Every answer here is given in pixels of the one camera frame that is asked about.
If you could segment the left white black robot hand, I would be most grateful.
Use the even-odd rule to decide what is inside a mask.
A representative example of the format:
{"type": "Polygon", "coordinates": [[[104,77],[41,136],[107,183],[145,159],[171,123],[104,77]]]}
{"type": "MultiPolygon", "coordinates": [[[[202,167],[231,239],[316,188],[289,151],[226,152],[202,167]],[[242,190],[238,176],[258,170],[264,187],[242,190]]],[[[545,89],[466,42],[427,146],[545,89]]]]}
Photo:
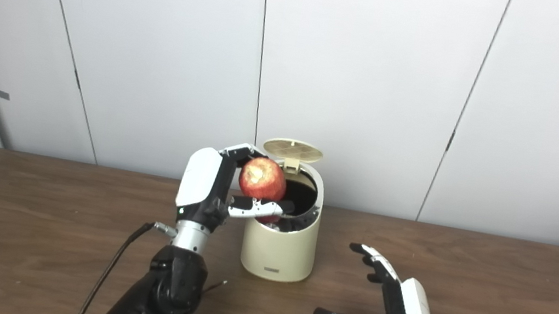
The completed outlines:
{"type": "Polygon", "coordinates": [[[291,214],[295,205],[288,200],[229,195],[237,169],[266,153],[251,144],[238,144],[223,150],[212,147],[194,152],[180,181],[175,204],[176,222],[189,221],[213,232],[227,218],[258,218],[291,214]]]}

